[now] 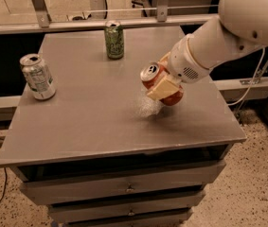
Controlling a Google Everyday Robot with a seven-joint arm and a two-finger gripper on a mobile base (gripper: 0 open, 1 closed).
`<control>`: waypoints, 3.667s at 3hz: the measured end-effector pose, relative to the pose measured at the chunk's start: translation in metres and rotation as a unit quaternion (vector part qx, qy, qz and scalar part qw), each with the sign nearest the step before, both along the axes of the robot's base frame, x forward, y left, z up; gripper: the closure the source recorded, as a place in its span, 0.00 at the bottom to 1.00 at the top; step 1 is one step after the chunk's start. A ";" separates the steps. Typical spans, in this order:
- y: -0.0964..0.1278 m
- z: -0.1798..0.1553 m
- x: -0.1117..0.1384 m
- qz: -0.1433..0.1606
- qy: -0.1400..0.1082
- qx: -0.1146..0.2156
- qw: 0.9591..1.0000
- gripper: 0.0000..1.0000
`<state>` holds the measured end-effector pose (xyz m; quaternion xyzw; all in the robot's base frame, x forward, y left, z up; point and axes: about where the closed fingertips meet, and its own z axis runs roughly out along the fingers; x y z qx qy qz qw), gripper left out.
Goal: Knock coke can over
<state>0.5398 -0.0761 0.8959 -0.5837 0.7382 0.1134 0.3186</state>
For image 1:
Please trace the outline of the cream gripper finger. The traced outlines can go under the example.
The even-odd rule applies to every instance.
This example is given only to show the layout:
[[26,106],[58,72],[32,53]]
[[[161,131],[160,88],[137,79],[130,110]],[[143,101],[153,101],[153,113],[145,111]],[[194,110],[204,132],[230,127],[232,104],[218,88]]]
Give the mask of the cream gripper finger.
[[168,68],[168,64],[169,64],[169,56],[170,56],[170,52],[168,52],[167,54],[165,54],[160,60],[159,60],[159,64],[164,66],[165,68]]
[[152,100],[161,100],[177,93],[180,89],[181,80],[173,75],[165,75],[147,92],[147,97]]

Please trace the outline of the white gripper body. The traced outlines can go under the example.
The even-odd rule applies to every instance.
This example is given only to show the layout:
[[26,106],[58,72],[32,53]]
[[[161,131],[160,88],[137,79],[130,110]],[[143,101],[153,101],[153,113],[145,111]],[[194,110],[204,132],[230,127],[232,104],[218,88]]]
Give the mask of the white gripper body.
[[193,58],[189,48],[190,38],[190,34],[186,35],[168,55],[168,71],[184,83],[194,83],[209,75],[209,70]]

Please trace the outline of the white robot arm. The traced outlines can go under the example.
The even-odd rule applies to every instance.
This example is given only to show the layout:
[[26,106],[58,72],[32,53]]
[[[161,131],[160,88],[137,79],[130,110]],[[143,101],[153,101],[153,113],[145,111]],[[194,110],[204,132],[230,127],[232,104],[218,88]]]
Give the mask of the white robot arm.
[[218,15],[181,39],[163,60],[141,72],[153,85],[147,96],[162,100],[226,61],[268,46],[268,0],[220,0]]

